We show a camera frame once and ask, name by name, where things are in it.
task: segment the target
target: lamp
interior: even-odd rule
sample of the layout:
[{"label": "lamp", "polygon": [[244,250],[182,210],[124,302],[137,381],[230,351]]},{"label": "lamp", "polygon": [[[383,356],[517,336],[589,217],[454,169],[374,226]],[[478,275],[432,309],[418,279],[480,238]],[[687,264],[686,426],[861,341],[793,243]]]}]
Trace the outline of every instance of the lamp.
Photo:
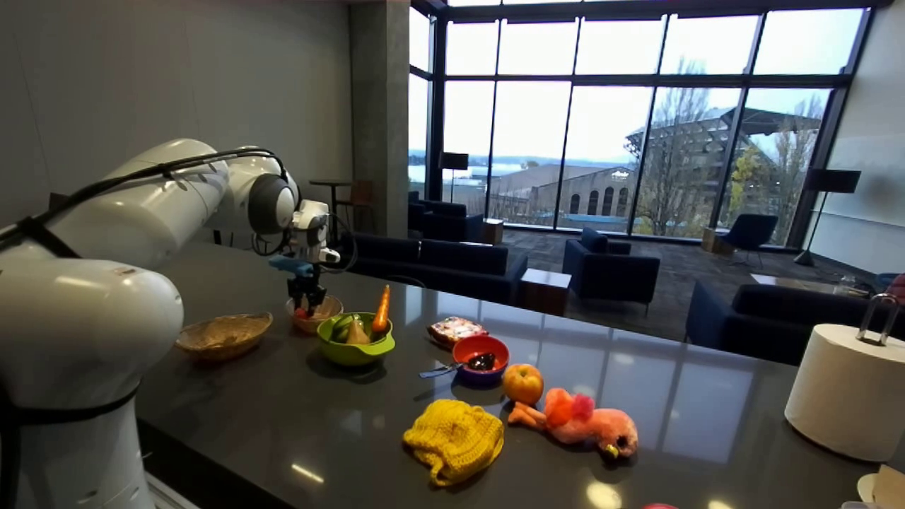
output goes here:
[{"label": "lamp", "polygon": [[814,243],[814,234],[817,234],[817,226],[824,217],[827,196],[830,193],[855,193],[857,180],[861,180],[861,169],[813,169],[806,189],[824,193],[824,196],[821,196],[821,213],[817,213],[817,221],[809,231],[809,241],[803,243],[803,251],[796,257],[799,267],[814,267],[813,243]]}]

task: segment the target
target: carrot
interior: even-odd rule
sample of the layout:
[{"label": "carrot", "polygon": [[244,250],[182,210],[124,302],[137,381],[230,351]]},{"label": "carrot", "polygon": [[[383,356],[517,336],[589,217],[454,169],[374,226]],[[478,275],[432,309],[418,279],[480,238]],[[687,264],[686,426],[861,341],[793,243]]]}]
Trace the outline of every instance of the carrot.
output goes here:
[{"label": "carrot", "polygon": [[390,286],[377,299],[374,320],[370,320],[370,336],[386,336],[390,330]]}]

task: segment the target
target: sofa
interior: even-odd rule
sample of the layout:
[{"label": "sofa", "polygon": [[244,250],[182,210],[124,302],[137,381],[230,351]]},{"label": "sofa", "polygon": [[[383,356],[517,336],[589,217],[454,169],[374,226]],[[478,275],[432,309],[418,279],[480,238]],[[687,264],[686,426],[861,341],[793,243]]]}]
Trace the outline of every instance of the sofa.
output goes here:
[{"label": "sofa", "polygon": [[478,234],[485,216],[471,216],[464,203],[407,200],[407,228],[414,238],[471,241]]},{"label": "sofa", "polygon": [[506,245],[357,234],[349,271],[495,302],[517,302],[529,257]]},{"label": "sofa", "polygon": [[563,271],[579,299],[629,299],[649,305],[657,291],[660,257],[632,255],[632,243],[595,228],[565,241]]},{"label": "sofa", "polygon": [[[744,282],[735,295],[698,279],[686,316],[686,339],[719,351],[801,364],[817,323],[861,329],[869,310],[867,298],[803,291],[790,286]],[[893,336],[905,336],[905,313],[893,323]]]}]

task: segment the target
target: sky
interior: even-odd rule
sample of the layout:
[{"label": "sky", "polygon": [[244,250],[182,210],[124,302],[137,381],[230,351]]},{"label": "sky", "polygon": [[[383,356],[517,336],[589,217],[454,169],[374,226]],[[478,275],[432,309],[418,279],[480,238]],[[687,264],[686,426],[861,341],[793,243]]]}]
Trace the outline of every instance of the sky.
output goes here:
[{"label": "sky", "polygon": [[[664,70],[698,63],[708,73],[738,73],[752,45],[755,16],[673,21]],[[861,11],[779,11],[768,16],[755,73],[837,73]],[[414,64],[428,63],[430,26],[414,11]],[[448,73],[493,73],[495,22],[451,26]],[[657,67],[663,22],[587,22],[578,73],[650,73]],[[568,73],[578,22],[505,26],[500,73]],[[796,114],[827,90],[752,90],[751,108]],[[735,108],[738,90],[710,90],[710,108]],[[565,129],[568,81],[500,81],[495,153],[561,158]],[[411,79],[411,144],[428,132],[428,84]],[[578,88],[568,158],[625,162],[625,136],[649,118],[650,88]],[[448,81],[448,149],[490,149],[493,81]]]}]

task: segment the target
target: concrete pillar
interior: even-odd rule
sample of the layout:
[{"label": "concrete pillar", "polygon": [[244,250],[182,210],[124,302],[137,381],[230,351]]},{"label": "concrete pillar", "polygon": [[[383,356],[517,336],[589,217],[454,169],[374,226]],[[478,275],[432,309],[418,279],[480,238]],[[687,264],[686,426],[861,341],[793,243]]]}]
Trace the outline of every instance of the concrete pillar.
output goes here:
[{"label": "concrete pillar", "polygon": [[374,234],[407,231],[407,9],[349,5],[357,228]]}]

